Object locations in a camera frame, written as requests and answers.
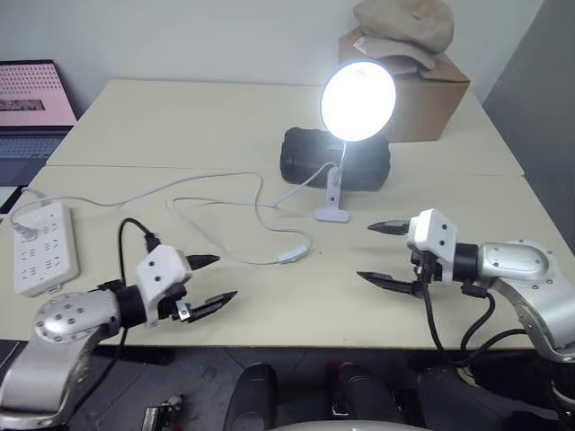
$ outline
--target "floor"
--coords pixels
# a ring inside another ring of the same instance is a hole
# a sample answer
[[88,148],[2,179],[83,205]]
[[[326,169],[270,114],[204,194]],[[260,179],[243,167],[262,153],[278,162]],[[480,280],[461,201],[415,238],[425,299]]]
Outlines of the floor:
[[[0,340],[0,358],[7,357],[14,344]],[[19,343],[10,361],[24,346]],[[402,350],[190,347],[174,352],[175,358],[165,366],[119,361],[73,417],[70,430],[139,431],[146,407],[173,395],[185,399],[178,419],[180,430],[220,430],[235,382],[244,368],[257,363],[276,369],[282,398],[279,425],[323,418],[327,412],[321,391],[325,370],[342,362],[363,365],[396,389],[418,388],[427,427],[433,430],[495,430],[501,418],[518,409],[553,417],[546,410],[467,385],[446,369],[418,376],[409,367],[411,352]],[[0,365],[0,374],[10,361]],[[109,361],[108,357],[92,356],[85,388]]]

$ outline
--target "beige cap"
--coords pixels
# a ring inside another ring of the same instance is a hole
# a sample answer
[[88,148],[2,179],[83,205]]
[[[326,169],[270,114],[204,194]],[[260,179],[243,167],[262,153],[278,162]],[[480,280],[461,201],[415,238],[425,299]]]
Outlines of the beige cap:
[[409,57],[428,70],[433,69],[436,64],[434,55],[410,42],[380,39],[366,35],[359,38],[353,46],[365,56],[377,60],[387,57]]
[[366,34],[413,42],[432,53],[444,52],[453,40],[453,11],[441,0],[364,0],[353,13]]

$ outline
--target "electrical outlet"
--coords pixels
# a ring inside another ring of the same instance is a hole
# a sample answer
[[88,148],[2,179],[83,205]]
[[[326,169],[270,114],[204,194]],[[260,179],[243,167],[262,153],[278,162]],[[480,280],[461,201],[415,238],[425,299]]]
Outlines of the electrical outlet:
[[37,229],[27,240],[14,231],[14,290],[37,296],[58,290],[61,283],[78,277],[74,227],[70,209],[61,202],[20,215],[16,223]]

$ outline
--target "table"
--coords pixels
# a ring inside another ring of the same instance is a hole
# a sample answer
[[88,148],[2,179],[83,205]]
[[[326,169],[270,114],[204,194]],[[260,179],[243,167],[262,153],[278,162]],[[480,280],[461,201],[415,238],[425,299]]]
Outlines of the table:
[[[48,166],[32,183],[53,194],[83,195],[103,201],[126,198],[164,181],[205,172],[165,168]],[[277,169],[260,170],[266,182],[262,201],[287,192]],[[167,212],[164,202],[177,196],[249,199],[253,179],[209,179],[182,184],[122,209],[106,209],[70,201],[82,274],[65,291],[85,291],[118,277],[116,230],[119,221],[135,216],[166,244],[189,254],[211,252],[205,240]],[[567,277],[575,280],[570,250],[545,213],[525,179],[520,176],[406,174],[392,168],[383,188],[374,193],[344,193],[342,205],[351,212],[349,224],[322,224],[311,216],[323,190],[304,189],[285,202],[282,210],[265,209],[273,225],[302,228],[314,235],[313,252],[298,263],[253,267],[222,260],[197,272],[188,286],[188,299],[203,300],[225,291],[239,294],[217,314],[191,325],[162,321],[151,330],[134,328],[130,345],[148,346],[315,346],[434,348],[421,300],[386,292],[355,274],[357,270],[387,272],[411,279],[410,253],[401,237],[366,229],[374,222],[417,215],[430,207],[440,209],[459,228],[462,242],[505,241],[528,238],[550,246]],[[256,224],[249,207],[182,206],[230,250],[245,258],[268,259],[301,243],[287,234],[266,233]],[[11,244],[7,223],[0,225],[0,243]],[[128,281],[143,258],[141,234],[127,232]],[[13,272],[11,247],[0,250],[0,274]],[[16,296],[4,286],[0,303],[0,338],[27,339],[31,318],[45,295],[34,299]],[[471,322],[486,303],[459,293],[457,286],[431,289],[438,330],[446,347],[458,347]],[[498,308],[473,337],[477,347],[495,332],[518,327],[516,314],[497,295]],[[527,337],[513,337],[501,347],[530,347]]]
[[[266,84],[111,81],[48,165],[272,168],[284,133],[323,128],[322,89]],[[391,144],[403,173],[522,175],[468,92],[437,142]]]

